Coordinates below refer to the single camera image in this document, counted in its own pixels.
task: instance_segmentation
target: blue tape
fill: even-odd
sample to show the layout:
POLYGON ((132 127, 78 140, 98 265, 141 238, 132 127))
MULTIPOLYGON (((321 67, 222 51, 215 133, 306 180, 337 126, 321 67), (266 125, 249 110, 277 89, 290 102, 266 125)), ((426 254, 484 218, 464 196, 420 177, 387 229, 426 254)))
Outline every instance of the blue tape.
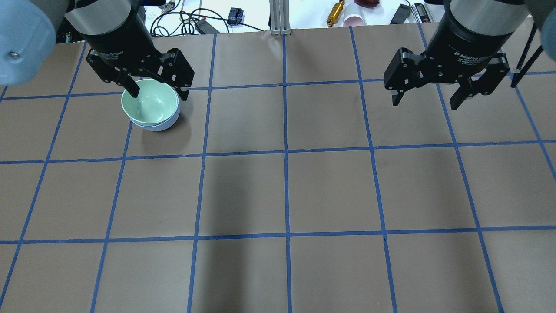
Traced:
POLYGON ((533 121, 533 117, 531 116, 531 113, 529 112, 529 109, 527 109, 527 104, 525 104, 525 100, 523 99, 521 91, 519 91, 519 87, 515 87, 515 92, 518 94, 518 98, 519 98, 519 101, 521 101, 521 103, 522 103, 523 110, 525 111, 525 114, 527 115, 527 118, 529 119, 529 122, 531 123, 531 127, 533 128, 533 131, 535 132, 535 136, 538 139, 537 143, 540 145, 540 148, 543 151, 544 157, 547 160, 548 167, 550 168, 550 172, 552 173, 552 177, 554 178, 554 180, 556 180, 556 170, 554 170, 554 165, 553 165, 553 163, 550 159, 550 156, 548 155, 547 148, 544 146, 543 139, 540 137, 539 130, 537 129, 537 126, 535 125, 535 122, 533 121))
POLYGON ((384 219, 384 211, 383 211, 383 204, 382 204, 382 196, 380 195, 380 184, 379 178, 376 171, 376 161, 375 161, 375 150, 373 146, 373 138, 371 136, 371 130, 369 127, 369 117, 367 116, 367 104, 365 101, 365 91, 363 89, 363 77, 361 75, 361 64, 359 62, 359 54, 357 51, 357 44, 355 42, 355 35, 353 33, 353 28, 349 27, 349 32, 351 36, 351 44, 353 45, 353 52, 355 54, 355 63, 357 65, 357 75, 359 78, 359 91, 361 93, 361 103, 363 105, 363 117, 365 119, 365 129, 367 131, 367 140, 369 141, 369 151, 371 154, 371 166, 373 168, 373 178, 375 183, 376 189, 376 200, 379 207, 379 216, 380 216, 380 228, 383 235, 383 245, 384 245, 384 257, 386 261, 386 271, 388 274, 388 284, 390 286, 390 298, 392 301, 392 308, 394 313, 398 313, 398 305, 396 302, 396 291, 394 289, 394 277, 392 274, 392 264, 390 262, 390 248, 388 247, 388 233, 386 230, 386 222, 384 219))
MULTIPOLYGON (((421 39, 423 40, 423 45, 424 45, 425 49, 427 49, 428 45, 426 43, 423 28, 421 27, 421 24, 417 24, 417 25, 419 27, 419 32, 421 34, 421 39)), ((481 249, 483 251, 483 256, 484 256, 485 264, 486 264, 486 270, 488 271, 488 275, 489 275, 489 278, 490 278, 490 284, 492 285, 492 289, 493 289, 493 292, 494 292, 494 298, 496 299, 496 303, 497 303, 497 306, 498 306, 498 311, 500 313, 502 313, 502 312, 504 312, 504 309, 502 307, 502 302, 500 300, 500 295, 498 294, 498 287, 496 285, 496 280, 494 279, 494 274, 493 274, 493 271, 492 271, 492 267, 490 265, 490 258, 488 256, 487 247, 486 247, 485 242, 484 242, 483 233, 481 232, 481 226, 480 226, 480 223, 479 223, 479 218, 477 217, 477 212, 475 210, 475 203, 473 201, 473 195, 471 194, 471 188, 469 187, 469 182, 467 180, 467 174, 465 173, 465 168, 463 166, 463 161, 461 159, 461 154, 459 152, 458 142, 457 142, 455 134, 454 134, 454 129, 452 128, 452 124, 451 124, 451 121, 450 121, 450 116, 448 115, 448 110, 446 108, 446 103, 444 101, 442 91, 441 91, 440 86, 438 84, 436 84, 436 90, 438 92, 438 96, 440 97, 440 102, 442 103, 442 110, 444 111, 444 116, 446 117, 446 123, 448 123, 448 129, 450 130, 450 136, 451 136, 452 142, 454 144, 454 150, 455 150, 455 153, 456 153, 456 157, 458 159, 459 168, 460 168, 460 171, 461 171, 461 176, 463 177, 465 190, 467 192, 467 196, 468 196, 468 199, 469 199, 469 204, 471 206, 471 212, 473 213, 473 218, 475 220, 475 227, 476 227, 476 230, 477 230, 477 234, 479 235, 479 242, 481 244, 481 249)))
POLYGON ((199 177, 199 192, 197 196, 197 215, 195 217, 195 239, 193 241, 193 252, 191 255, 191 273, 189 279, 189 295, 187 299, 187 313, 191 313, 191 307, 193 305, 193 287, 195 283, 195 267, 197 263, 197 246, 198 246, 198 236, 199 236, 199 224, 201 221, 201 201, 203 195, 203 183, 205 180, 205 163, 207 154, 207 142, 209 138, 209 120, 210 120, 210 105, 212 101, 212 82, 214 78, 214 62, 216 56, 216 34, 212 39, 212 56, 210 61, 210 77, 208 80, 208 102, 207 102, 207 112, 205 120, 205 137, 203 140, 203 156, 201 161, 201 175, 199 177))
POLYGON ((284 106, 284 207, 286 227, 286 285, 287 285, 287 311, 292 312, 291 299, 291 248, 290 248, 290 187, 288 175, 288 145, 287 145, 287 50, 286 35, 282 35, 282 72, 283 76, 283 106, 284 106))
POLYGON ((131 129, 133 123, 130 121, 129 126, 127 128, 127 136, 126 136, 126 143, 123 147, 123 155, 122 155, 122 164, 120 166, 120 173, 118 175, 118 181, 116 183, 116 190, 114 191, 114 199, 112 201, 112 208, 110 210, 110 217, 108 218, 108 226, 106 227, 106 235, 103 240, 104 244, 102 246, 102 253, 100 263, 98 265, 98 272, 97 278, 95 280, 95 289, 93 290, 93 299, 91 301, 91 309, 90 313, 95 311, 95 306, 97 303, 97 296, 98 296, 98 287, 100 286, 101 277, 102 277, 102 270, 104 268, 104 261, 106 258, 106 250, 108 249, 108 243, 110 241, 110 232, 112 231, 112 222, 114 220, 114 213, 116 211, 116 204, 118 203, 118 196, 120 195, 120 186, 122 185, 122 178, 123 178, 123 170, 126 167, 126 154, 127 148, 130 144, 130 137, 131 137, 131 129))
POLYGON ((21 249, 21 245, 23 243, 23 238, 25 237, 25 232, 27 231, 27 227, 29 226, 29 221, 31 220, 31 215, 33 214, 34 205, 37 201, 37 196, 38 196, 39 190, 41 189, 41 185, 42 185, 42 181, 44 179, 44 174, 46 172, 46 168, 48 167, 48 161, 50 160, 50 156, 52 155, 52 150, 54 149, 54 143, 56 142, 56 137, 58 137, 58 132, 60 130, 60 125, 62 124, 62 119, 64 118, 64 113, 66 112, 66 107, 67 107, 68 101, 70 99, 70 94, 71 94, 71 91, 73 89, 73 85, 75 84, 75 79, 77 78, 77 72, 79 71, 79 67, 81 66, 81 61, 83 60, 83 55, 85 54, 85 48, 86 48, 86 45, 83 45, 83 49, 81 51, 79 61, 77 62, 75 72, 73 73, 73 78, 72 78, 71 84, 69 85, 70 88, 68 90, 67 95, 65 95, 66 101, 64 101, 64 106, 62 107, 62 111, 60 112, 60 116, 58 118, 58 123, 56 124, 56 129, 54 131, 54 135, 52 137, 50 147, 48 148, 48 153, 46 155, 46 159, 45 159, 44 165, 42 167, 41 175, 40 175, 38 183, 37 183, 37 188, 35 189, 35 193, 33 195, 33 200, 31 201, 31 205, 29 207, 29 211, 27 213, 25 223, 23 224, 23 229, 21 230, 21 235, 19 237, 19 241, 18 241, 18 244, 17 244, 17 247, 16 247, 16 251, 13 255, 12 263, 9 267, 8 276, 6 277, 6 281, 4 283, 4 288, 2 288, 2 295, 0 296, 0 307, 2 307, 2 304, 4 303, 4 298, 6 296, 6 291, 8 290, 9 281, 12 277, 13 269, 16 265, 17 257, 19 255, 19 250, 21 249))
MULTIPOLYGON (((472 233, 482 232, 515 232, 515 231, 551 231, 556 230, 556 225, 532 226, 497 226, 477 228, 438 228, 438 229, 391 229, 391 234, 438 234, 438 233, 472 233)), ((153 241, 207 241, 207 240, 232 240, 253 238, 286 238, 286 237, 341 237, 341 236, 382 236, 380 231, 338 231, 338 232, 290 232, 284 233, 254 233, 232 235, 205 235, 205 236, 174 236, 174 237, 131 237, 109 238, 108 242, 153 242, 153 241)), ((104 238, 76 238, 76 239, 28 239, 22 244, 49 244, 49 243, 103 243, 104 238)), ((1 240, 2 244, 17 244, 18 240, 1 240)))
POLYGON ((3 164, 42 164, 43 160, 26 160, 26 161, 0 161, 0 165, 3 164))

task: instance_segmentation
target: blue tape grid line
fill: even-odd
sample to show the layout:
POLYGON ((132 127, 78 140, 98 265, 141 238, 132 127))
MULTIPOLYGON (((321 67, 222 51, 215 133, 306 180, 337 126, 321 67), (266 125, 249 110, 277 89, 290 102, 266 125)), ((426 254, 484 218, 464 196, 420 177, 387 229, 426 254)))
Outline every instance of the blue tape grid line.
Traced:
POLYGON ((207 102, 207 112, 205 121, 205 137, 203 140, 203 154, 201 161, 201 175, 199 177, 199 192, 197 197, 197 214, 195 217, 195 236, 193 238, 193 251, 191 253, 191 273, 189 278, 189 295, 187 298, 187 313, 191 313, 191 307, 193 305, 193 287, 195 285, 195 267, 197 264, 197 246, 199 238, 199 224, 201 221, 201 201, 203 196, 203 183, 205 180, 205 163, 207 155, 207 141, 209 138, 209 120, 210 120, 210 105, 212 100, 212 81, 214 77, 214 60, 216 56, 216 35, 212 39, 212 56, 210 62, 210 78, 208 80, 208 102, 207 102))
MULTIPOLYGON (((427 45, 427 42, 426 42, 426 39, 425 39, 425 34, 423 32, 423 29, 421 28, 421 25, 418 24, 418 26, 419 26, 419 32, 421 33, 421 39, 423 40, 423 45, 425 46, 425 49, 427 49, 428 45, 427 45)), ((490 264, 490 258, 489 258, 489 255, 488 255, 487 246, 486 246, 484 238, 483 238, 483 231, 481 230, 479 217, 477 216, 477 211, 475 209, 475 202, 473 201, 473 195, 471 194, 471 188, 469 186, 469 181, 467 180, 467 174, 465 172, 465 167, 463 165, 463 160, 461 158, 461 154, 460 154, 460 151, 459 151, 458 141, 456 140, 456 137, 455 137, 455 134, 454 134, 454 129, 452 128, 452 124, 451 124, 451 121, 450 121, 450 116, 448 114, 448 109, 446 107, 446 103, 444 101, 444 96, 442 94, 442 91, 440 89, 439 84, 436 84, 436 90, 438 92, 438 96, 440 97, 440 102, 442 103, 442 110, 444 111, 444 116, 446 117, 446 123, 448 123, 448 129, 450 130, 450 136, 451 136, 452 142, 454 144, 454 150, 455 150, 455 153, 456 153, 456 157, 458 159, 459 168, 460 168, 460 171, 461 171, 461 176, 463 177, 465 190, 467 191, 467 196, 468 196, 468 199, 469 199, 469 205, 471 206, 471 212, 473 214, 473 219, 475 221, 475 228, 476 228, 477 234, 479 236, 479 242, 480 242, 481 249, 483 251, 483 256, 484 256, 484 259, 485 259, 486 270, 488 271, 488 275, 489 275, 489 278, 490 278, 490 284, 492 285, 492 289, 493 289, 493 292, 494 292, 494 298, 495 298, 496 303, 497 303, 498 311, 500 313, 503 313, 504 308, 502 307, 502 301, 500 300, 500 295, 498 293, 498 287, 496 285, 496 279, 494 278, 494 273, 493 273, 493 270, 492 270, 492 266, 490 264)))
POLYGON ((383 235, 383 245, 384 245, 384 257, 386 260, 386 273, 388 275, 388 284, 390 286, 390 298, 392 301, 392 309, 394 313, 398 313, 398 305, 396 302, 396 291, 394 289, 394 277, 392 275, 392 265, 390 262, 390 249, 388 248, 388 231, 386 230, 386 221, 384 219, 384 211, 382 205, 382 196, 380 195, 380 184, 379 177, 376 171, 376 159, 375 159, 375 149, 373 146, 373 138, 371 136, 371 131, 369 127, 369 117, 367 116, 367 104, 365 101, 365 91, 363 89, 363 77, 361 74, 361 64, 359 62, 359 54, 357 51, 357 44, 355 42, 355 35, 353 33, 353 28, 349 27, 349 32, 351 36, 351 44, 353 45, 353 51, 355 54, 355 63, 357 66, 357 75, 359 78, 359 90, 361 92, 361 103, 363 105, 363 117, 365 119, 365 129, 367 131, 367 140, 369 141, 369 152, 371 156, 371 166, 373 168, 373 177, 376 189, 376 200, 379 207, 380 216, 380 228, 383 235))
MULTIPOLYGON (((515 231, 556 231, 556 225, 535 226, 497 226, 482 227, 482 232, 515 232, 515 231)), ((473 233, 477 228, 435 228, 435 229, 391 229, 386 231, 388 235, 397 234, 440 234, 440 233, 473 233)), ((132 238, 109 238, 108 242, 153 242, 153 241, 199 241, 205 240, 232 240, 252 238, 286 238, 289 237, 334 237, 334 236, 383 236, 379 231, 341 231, 341 232, 290 232, 284 233, 254 233, 254 234, 232 234, 232 235, 208 235, 208 236, 173 236, 173 237, 132 237, 132 238)), ((81 239, 28 239, 22 244, 52 244, 52 243, 103 243, 105 238, 81 238, 81 239)), ((18 240, 1 240, 0 244, 17 244, 18 240)))
MULTIPOLYGON (((547 72, 528 72, 525 75, 556 75, 556 71, 547 72)), ((238 85, 238 86, 211 86, 211 87, 192 87, 191 91, 198 90, 221 90, 221 89, 245 89, 245 88, 264 88, 264 87, 284 87, 284 86, 307 86, 307 85, 331 85, 331 84, 350 84, 358 83, 360 80, 331 80, 331 81, 308 81, 308 82, 282 82, 279 84, 260 84, 260 85, 238 85)), ((362 82, 381 82, 384 79, 361 79, 362 82)), ((112 92, 92 92, 87 94, 72 94, 70 97, 89 97, 89 96, 109 96, 121 95, 120 91, 112 92)), ((64 98, 67 95, 43 95, 43 96, 21 96, 21 97, 4 97, 4 100, 24 100, 24 99, 45 99, 45 98, 64 98)))
MULTIPOLYGON (((48 167, 48 162, 50 160, 50 156, 52 155, 52 150, 54 149, 54 143, 56 142, 56 137, 58 136, 58 131, 60 130, 60 125, 62 124, 62 119, 64 117, 64 113, 66 112, 66 107, 67 107, 68 101, 70 99, 70 94, 71 94, 71 91, 73 89, 73 85, 75 84, 75 79, 77 78, 77 72, 79 71, 79 67, 81 66, 81 61, 83 60, 83 55, 85 54, 86 47, 87 47, 87 45, 83 45, 83 49, 81 50, 81 55, 79 57, 79 61, 77 62, 77 66, 76 66, 75 72, 73 73, 73 78, 72 78, 71 84, 69 85, 70 88, 69 88, 68 93, 66 95, 66 101, 64 102, 64 106, 62 107, 62 111, 60 112, 60 116, 58 118, 58 124, 56 125, 56 129, 54 131, 54 135, 52 137, 50 147, 48 148, 48 153, 46 155, 46 160, 44 161, 42 171, 41 171, 41 175, 38 179, 37 188, 35 189, 35 193, 33 195, 33 200, 31 201, 31 205, 30 205, 29 211, 27 213, 27 218, 25 219, 25 223, 23 224, 23 229, 21 230, 21 235, 19 236, 19 241, 17 243, 16 251, 13 255, 12 263, 11 263, 11 265, 9 267, 9 271, 8 271, 8 276, 6 277, 6 281, 4 283, 4 288, 2 288, 2 295, 0 296, 0 307, 2 307, 2 304, 4 303, 4 298, 6 296, 6 291, 8 290, 9 281, 12 277, 13 269, 14 269, 14 267, 16 265, 16 262, 17 262, 17 257, 19 255, 19 250, 21 249, 23 238, 25 237, 25 232, 27 231, 27 227, 29 226, 29 221, 31 220, 31 214, 33 213, 33 208, 34 208, 34 205, 37 201, 37 196, 38 196, 39 190, 41 188, 42 180, 44 178, 46 168, 48 167)), ((4 91, 2 92, 2 95, 6 92, 6 90, 7 90, 7 88, 5 87, 4 91)))
POLYGON ((131 137, 131 129, 132 129, 133 123, 129 123, 129 126, 127 128, 127 136, 126 136, 126 143, 123 147, 123 157, 121 160, 121 166, 120 166, 120 173, 118 174, 118 181, 116 183, 116 190, 114 191, 114 199, 112 201, 112 209, 110 210, 110 217, 108 218, 108 226, 106 227, 106 235, 104 237, 103 240, 103 246, 102 246, 102 253, 101 253, 101 260, 100 263, 98 265, 98 272, 97 272, 97 278, 95 280, 95 289, 93 291, 93 299, 91 301, 91 309, 90 309, 90 313, 93 313, 95 311, 95 306, 97 303, 97 296, 98 296, 98 287, 100 286, 101 283, 101 277, 102 277, 102 269, 104 268, 104 261, 106 258, 106 249, 108 249, 108 243, 109 243, 109 239, 110 239, 110 232, 112 230, 112 222, 114 220, 114 213, 116 211, 116 205, 118 202, 118 195, 120 194, 120 186, 122 184, 122 177, 123 177, 123 170, 126 167, 126 154, 127 154, 127 148, 129 147, 130 144, 130 137, 131 137))
MULTIPOLYGON (((554 144, 556 139, 553 140, 542 140, 544 144, 554 144)), ((495 142, 482 142, 482 143, 458 143, 459 147, 462 146, 495 146, 495 145, 527 145, 527 144, 539 144, 537 140, 525 140, 525 141, 501 141, 495 142)), ((445 144, 415 144, 415 145, 384 145, 384 146, 374 146, 374 150, 384 150, 384 149, 419 149, 419 148, 443 148, 443 147, 454 147, 453 143, 445 144)), ((315 149, 288 149, 287 153, 311 153, 311 152, 334 152, 334 151, 361 151, 371 149, 368 146, 352 146, 352 147, 342 147, 342 148, 315 148, 315 149)), ((206 157, 226 157, 230 155, 258 155, 258 154, 283 154, 284 150, 260 150, 260 151, 237 151, 237 152, 219 152, 219 153, 206 153, 206 157)), ((202 153, 193 154, 161 154, 161 155, 134 155, 125 157, 126 160, 142 160, 142 159, 173 159, 173 158, 201 158, 202 153)), ((49 163, 75 163, 75 162, 112 162, 121 161, 123 158, 95 158, 95 159, 55 159, 49 160, 49 163)), ((0 161, 0 165, 3 164, 42 164, 44 160, 16 160, 16 161, 0 161)))
POLYGON ((282 66, 283 66, 283 95, 284 101, 284 207, 286 222, 286 284, 287 284, 287 311, 292 313, 291 299, 291 248, 290 248, 290 187, 288 175, 288 157, 289 150, 287 147, 287 54, 286 54, 286 35, 282 35, 282 66))

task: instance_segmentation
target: yellow object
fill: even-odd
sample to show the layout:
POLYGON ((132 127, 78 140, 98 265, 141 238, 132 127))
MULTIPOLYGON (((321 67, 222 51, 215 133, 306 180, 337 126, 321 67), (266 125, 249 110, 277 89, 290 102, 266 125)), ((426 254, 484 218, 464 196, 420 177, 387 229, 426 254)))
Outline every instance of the yellow object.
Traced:
POLYGON ((340 14, 342 14, 342 10, 344 9, 345 0, 340 0, 337 4, 335 4, 328 15, 328 19, 326 20, 326 24, 328 27, 332 27, 338 21, 340 14))

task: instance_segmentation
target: cable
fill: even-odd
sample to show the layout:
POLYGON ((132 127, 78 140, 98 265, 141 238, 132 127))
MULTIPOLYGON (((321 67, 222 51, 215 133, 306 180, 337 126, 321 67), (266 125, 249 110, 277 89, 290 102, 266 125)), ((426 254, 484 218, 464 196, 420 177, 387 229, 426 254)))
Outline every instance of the cable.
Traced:
POLYGON ((253 28, 254 30, 258 30, 258 31, 261 31, 261 32, 264 31, 264 30, 262 30, 262 29, 260 29, 260 28, 255 27, 255 26, 251 26, 251 25, 247 25, 247 24, 243 24, 243 23, 238 23, 238 24, 239 24, 239 25, 243 25, 243 26, 247 26, 247 27, 251 27, 251 28, 253 28))
MULTIPOLYGON (((173 37, 173 36, 183 36, 183 35, 196 35, 195 34, 195 22, 198 22, 200 20, 199 17, 201 17, 201 18, 212 18, 212 19, 218 19, 220 21, 223 21, 224 26, 226 26, 226 32, 230 33, 230 28, 228 27, 227 19, 223 18, 222 15, 218 14, 217 12, 215 12, 211 9, 197 8, 197 9, 194 9, 193 11, 191 11, 191 13, 187 13, 185 11, 179 11, 179 12, 167 12, 167 13, 159 15, 158 17, 156 17, 152 21, 152 25, 151 25, 151 28, 150 28, 150 34, 151 34, 152 37, 173 37), (209 11, 209 12, 215 14, 218 17, 195 14, 196 12, 199 12, 199 11, 209 11), (173 32, 170 32, 164 26, 160 26, 160 21, 162 20, 162 18, 164 16, 170 15, 170 14, 179 14, 180 15, 180 24, 178 25, 178 27, 173 32)), ((260 28, 257 28, 255 26, 251 26, 251 25, 248 25, 248 24, 244 24, 244 23, 239 23, 239 24, 243 25, 243 26, 253 28, 253 29, 258 30, 258 31, 264 31, 260 28)))
POLYGON ((523 66, 523 62, 525 62, 525 58, 529 53, 529 49, 531 48, 531 43, 533 42, 533 38, 535 37, 535 33, 537 32, 537 25, 533 23, 533 27, 531 28, 531 33, 529 34, 529 38, 527 39, 527 43, 525 44, 525 48, 523 48, 522 56, 519 58, 518 65, 516 69, 521 70, 523 66))
POLYGON ((544 51, 543 46, 539 46, 538 49, 533 53, 529 61, 525 63, 523 69, 518 73, 514 74, 514 78, 512 79, 512 84, 511 84, 512 88, 515 88, 519 84, 523 76, 525 76, 529 68, 531 68, 531 65, 533 65, 533 63, 538 59, 538 57, 540 56, 541 53, 543 53, 543 51, 544 51))

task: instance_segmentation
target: black device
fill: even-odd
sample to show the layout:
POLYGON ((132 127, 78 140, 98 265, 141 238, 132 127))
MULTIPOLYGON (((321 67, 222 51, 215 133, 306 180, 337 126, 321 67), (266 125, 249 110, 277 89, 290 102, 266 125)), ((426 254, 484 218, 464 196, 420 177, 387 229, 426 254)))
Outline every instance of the black device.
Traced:
POLYGON ((394 14, 394 17, 392 18, 390 24, 403 24, 409 17, 409 14, 411 14, 411 7, 406 6, 405 4, 400 4, 400 7, 394 14))
POLYGON ((205 19, 195 22, 195 29, 202 35, 213 35, 220 33, 216 28, 210 25, 205 19))
POLYGON ((398 49, 384 72, 384 87, 393 92, 394 106, 408 90, 428 83, 459 84, 450 98, 452 110, 469 97, 490 95, 496 89, 510 70, 506 55, 499 50, 519 25, 508 21, 525 18, 528 11, 523 0, 496 0, 490 4, 493 9, 509 8, 498 11, 499 20, 506 23, 497 19, 497 23, 489 24, 489 15, 481 17, 486 21, 477 21, 475 16, 462 13, 466 12, 461 10, 468 5, 466 0, 447 0, 444 17, 428 48, 419 55, 407 48, 398 49), (485 29, 482 25, 493 26, 485 29), (497 33, 489 33, 496 26, 497 33), (473 80, 483 70, 486 71, 473 80))
POLYGON ((230 8, 230 14, 228 15, 226 23, 230 26, 239 25, 243 22, 243 13, 243 10, 240 8, 230 8))
MULTIPOLYGON (((113 6, 122 3, 126 5, 128 2, 110 2, 113 6)), ((77 2, 74 11, 79 10, 81 6, 107 9, 96 4, 98 2, 77 2)), ((144 11, 141 4, 140 0, 129 3, 129 13, 121 16, 123 22, 113 30, 97 35, 82 34, 91 46, 86 57, 87 63, 102 81, 116 82, 133 97, 138 96, 139 86, 132 76, 143 76, 170 85, 185 101, 195 72, 178 48, 161 53, 154 47, 142 19, 144 11)), ((79 11, 73 18, 81 24, 92 27, 97 25, 95 16, 81 15, 79 11)))
POLYGON ((422 3, 416 3, 415 9, 417 10, 417 15, 421 19, 421 23, 430 23, 429 14, 426 12, 425 6, 422 3))

